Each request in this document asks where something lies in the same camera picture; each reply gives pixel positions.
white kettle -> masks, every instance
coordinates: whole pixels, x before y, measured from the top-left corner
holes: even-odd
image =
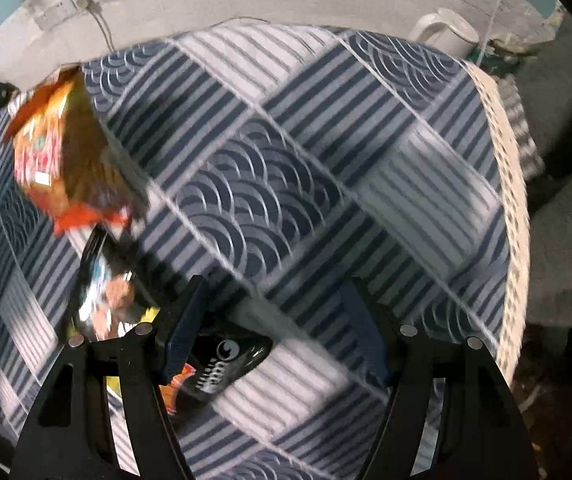
[[[422,16],[408,39],[429,44],[451,56],[466,57],[479,43],[479,34],[454,10],[442,7],[435,14]]]

orange snack bag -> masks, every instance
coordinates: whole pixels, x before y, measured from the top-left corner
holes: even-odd
[[[82,73],[73,68],[49,79],[6,133],[13,141],[16,182],[54,219],[56,234],[100,221],[127,225],[135,195],[111,163]]]

black snack bag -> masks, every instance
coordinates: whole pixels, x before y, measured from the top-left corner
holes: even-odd
[[[182,391],[199,400],[212,400],[256,368],[271,348],[269,337],[206,314],[187,361],[195,373],[184,380]]]

kettle handle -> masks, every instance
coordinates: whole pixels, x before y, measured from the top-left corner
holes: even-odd
[[[426,43],[432,36],[447,27],[448,23],[439,14],[426,14],[415,23],[408,39],[417,43]]]

cable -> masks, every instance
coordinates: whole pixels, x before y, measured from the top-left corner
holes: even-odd
[[[102,31],[102,36],[104,37],[104,41],[106,42],[108,50],[110,52],[117,50],[114,46],[114,43],[112,42],[112,34],[110,28],[108,27],[108,23],[106,23],[106,20],[102,16],[100,10],[93,8],[95,3],[92,0],[77,0],[76,4],[78,9],[87,10],[88,13],[93,17],[97,23],[97,26],[99,27],[99,30]]]
[[[102,35],[104,37],[104,40],[106,41],[106,46],[109,48],[109,50],[111,52],[114,52],[115,50],[117,50],[115,48],[113,42],[112,42],[112,34],[111,34],[110,29],[108,28],[108,24],[106,23],[106,20],[104,20],[104,17],[99,13],[96,14],[95,11],[91,7],[88,7],[86,10],[93,17],[93,19],[97,22],[97,25],[99,26],[99,30],[102,31]]]
[[[226,20],[221,20],[220,22],[213,23],[209,25],[208,28],[218,27],[219,25],[224,25],[225,23],[231,22],[232,20],[257,20],[262,23],[271,23],[263,18],[256,18],[255,16],[233,16],[232,18],[226,18]]]
[[[486,35],[484,36],[484,43],[482,43],[482,49],[479,53],[479,57],[477,57],[476,65],[479,66],[484,59],[484,54],[486,53],[486,49],[488,47],[488,42],[490,41],[490,33],[491,29],[493,28],[493,22],[495,21],[495,16],[497,11],[499,10],[499,6],[501,5],[502,0],[497,0],[495,3],[495,9],[493,9],[493,13],[490,15],[490,21],[488,22],[488,28],[486,29]]]

